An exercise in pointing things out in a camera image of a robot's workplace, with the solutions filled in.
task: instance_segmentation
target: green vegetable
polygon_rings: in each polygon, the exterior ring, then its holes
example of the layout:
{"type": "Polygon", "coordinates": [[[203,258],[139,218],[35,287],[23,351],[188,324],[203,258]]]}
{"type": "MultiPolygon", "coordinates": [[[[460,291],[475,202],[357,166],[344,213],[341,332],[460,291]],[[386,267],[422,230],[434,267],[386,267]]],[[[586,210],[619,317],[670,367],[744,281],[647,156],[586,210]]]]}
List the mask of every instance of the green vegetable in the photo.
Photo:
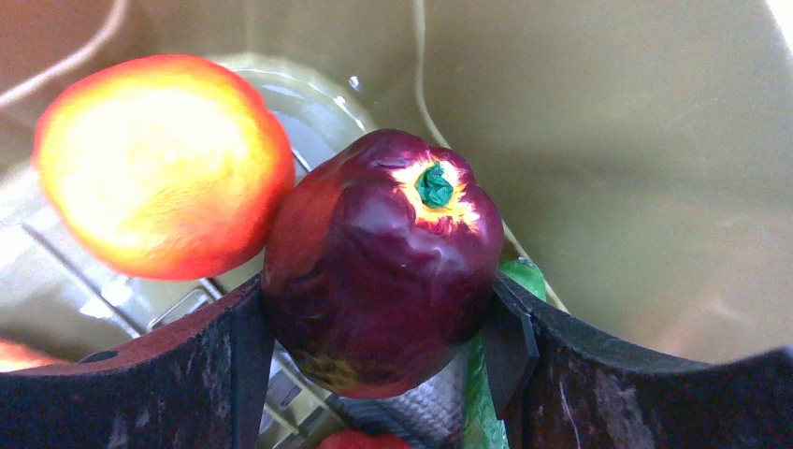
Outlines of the green vegetable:
{"type": "MultiPolygon", "coordinates": [[[[546,301],[545,277],[528,259],[502,262],[498,267],[536,297],[546,301]]],[[[469,365],[465,389],[464,449],[509,449],[504,422],[496,418],[493,397],[487,382],[482,336],[477,335],[469,346],[469,365]]]]}

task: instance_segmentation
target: green stem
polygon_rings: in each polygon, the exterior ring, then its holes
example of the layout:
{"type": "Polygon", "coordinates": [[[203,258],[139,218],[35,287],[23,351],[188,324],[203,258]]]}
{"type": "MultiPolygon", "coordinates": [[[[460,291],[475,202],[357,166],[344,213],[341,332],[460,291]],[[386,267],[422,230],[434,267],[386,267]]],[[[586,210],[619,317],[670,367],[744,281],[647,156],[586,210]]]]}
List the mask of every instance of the green stem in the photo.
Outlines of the green stem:
{"type": "Polygon", "coordinates": [[[454,192],[452,185],[443,178],[443,167],[437,161],[419,177],[416,190],[425,206],[431,209],[445,208],[454,192]]]}

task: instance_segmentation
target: beige container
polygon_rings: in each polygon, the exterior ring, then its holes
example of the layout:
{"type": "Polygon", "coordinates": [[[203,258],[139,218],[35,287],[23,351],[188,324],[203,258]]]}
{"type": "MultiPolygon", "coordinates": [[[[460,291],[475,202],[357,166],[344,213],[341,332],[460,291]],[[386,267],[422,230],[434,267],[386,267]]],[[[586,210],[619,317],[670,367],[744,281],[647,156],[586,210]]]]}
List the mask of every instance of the beige container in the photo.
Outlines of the beige container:
{"type": "Polygon", "coordinates": [[[77,358],[260,269],[120,277],[65,233],[28,167],[69,83],[185,52],[262,92],[300,173],[377,127],[445,138],[593,325],[710,362],[791,343],[791,36],[784,0],[4,0],[0,336],[77,358]]]}

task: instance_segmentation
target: wrinkled skin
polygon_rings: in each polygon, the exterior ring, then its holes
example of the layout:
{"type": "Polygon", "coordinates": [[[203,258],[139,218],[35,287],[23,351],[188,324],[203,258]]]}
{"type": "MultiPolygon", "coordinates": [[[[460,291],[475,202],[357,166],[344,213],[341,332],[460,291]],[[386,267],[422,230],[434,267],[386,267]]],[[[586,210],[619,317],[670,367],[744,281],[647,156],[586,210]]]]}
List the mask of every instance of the wrinkled skin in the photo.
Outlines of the wrinkled skin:
{"type": "Polygon", "coordinates": [[[401,131],[369,133],[281,206],[262,280],[276,337],[324,388],[402,394],[481,327],[503,239],[461,156],[401,131]],[[415,183],[438,161],[454,195],[431,210],[415,183]]]}

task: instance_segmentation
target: red object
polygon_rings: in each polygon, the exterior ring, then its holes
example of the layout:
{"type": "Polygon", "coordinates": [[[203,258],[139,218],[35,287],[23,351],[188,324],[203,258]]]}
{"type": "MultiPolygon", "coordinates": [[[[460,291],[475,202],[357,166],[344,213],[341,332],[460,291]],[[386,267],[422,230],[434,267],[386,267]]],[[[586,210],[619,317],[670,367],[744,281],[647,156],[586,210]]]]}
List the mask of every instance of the red object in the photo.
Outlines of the red object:
{"type": "Polygon", "coordinates": [[[33,165],[71,234],[128,276],[217,276],[261,253],[295,183],[288,137],[241,76],[185,54],[77,81],[36,125],[33,165]]]}
{"type": "Polygon", "coordinates": [[[482,326],[504,240],[457,153],[383,129],[284,200],[262,285],[300,370],[349,398],[388,398],[440,371],[482,326]]]}
{"type": "Polygon", "coordinates": [[[66,363],[63,360],[41,354],[29,347],[14,342],[0,340],[0,372],[19,369],[44,367],[54,363],[66,363]]]}
{"type": "Polygon", "coordinates": [[[396,435],[383,434],[371,437],[363,432],[344,430],[320,443],[317,449],[411,449],[396,435]]]}

